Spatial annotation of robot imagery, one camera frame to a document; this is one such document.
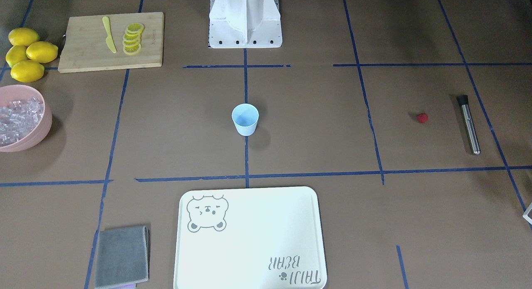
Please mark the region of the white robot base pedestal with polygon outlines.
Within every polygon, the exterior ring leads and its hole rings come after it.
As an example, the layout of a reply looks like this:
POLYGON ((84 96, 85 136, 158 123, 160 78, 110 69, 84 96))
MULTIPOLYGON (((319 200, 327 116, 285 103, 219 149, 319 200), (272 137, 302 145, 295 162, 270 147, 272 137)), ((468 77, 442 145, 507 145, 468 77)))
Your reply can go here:
POLYGON ((210 0, 208 46, 213 49, 279 48, 279 0, 210 0))

